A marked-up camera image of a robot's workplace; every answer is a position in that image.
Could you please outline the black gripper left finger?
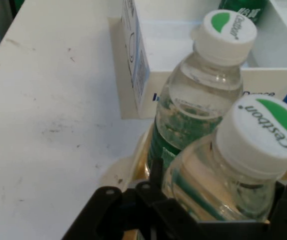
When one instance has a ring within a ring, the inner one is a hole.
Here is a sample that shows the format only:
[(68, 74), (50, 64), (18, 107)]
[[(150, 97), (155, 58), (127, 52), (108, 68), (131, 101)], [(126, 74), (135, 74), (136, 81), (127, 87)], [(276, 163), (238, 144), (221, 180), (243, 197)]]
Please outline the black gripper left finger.
[(174, 199), (161, 192), (163, 160), (154, 160), (149, 179), (122, 192), (117, 187), (98, 188), (64, 240), (121, 240), (124, 233), (140, 230), (147, 240), (200, 240), (197, 223)]

